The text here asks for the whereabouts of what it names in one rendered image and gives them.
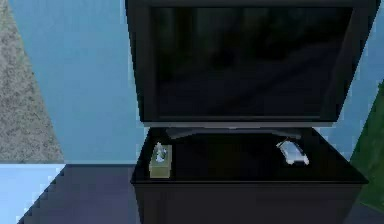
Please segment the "black television set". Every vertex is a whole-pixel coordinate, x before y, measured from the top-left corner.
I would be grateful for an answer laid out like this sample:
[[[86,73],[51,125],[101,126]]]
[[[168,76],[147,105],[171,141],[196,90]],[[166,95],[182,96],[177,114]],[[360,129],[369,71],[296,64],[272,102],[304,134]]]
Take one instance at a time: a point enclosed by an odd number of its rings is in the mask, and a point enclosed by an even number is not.
[[[381,0],[125,0],[141,122],[286,135],[337,122]]]

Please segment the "olive tissue box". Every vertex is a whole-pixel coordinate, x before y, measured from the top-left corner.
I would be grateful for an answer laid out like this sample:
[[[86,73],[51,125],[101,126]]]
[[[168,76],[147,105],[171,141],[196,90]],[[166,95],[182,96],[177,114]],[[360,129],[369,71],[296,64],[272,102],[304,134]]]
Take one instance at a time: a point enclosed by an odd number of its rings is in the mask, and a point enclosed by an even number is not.
[[[169,178],[172,167],[172,146],[157,142],[149,163],[151,178]]]

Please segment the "black television stand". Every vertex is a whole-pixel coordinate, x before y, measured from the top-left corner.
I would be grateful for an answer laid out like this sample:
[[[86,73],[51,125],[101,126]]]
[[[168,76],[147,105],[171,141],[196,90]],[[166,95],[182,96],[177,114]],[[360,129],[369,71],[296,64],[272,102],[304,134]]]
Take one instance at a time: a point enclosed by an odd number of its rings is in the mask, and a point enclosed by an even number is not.
[[[157,142],[169,178],[151,178]],[[141,224],[343,224],[367,179],[315,129],[152,128],[132,174]]]

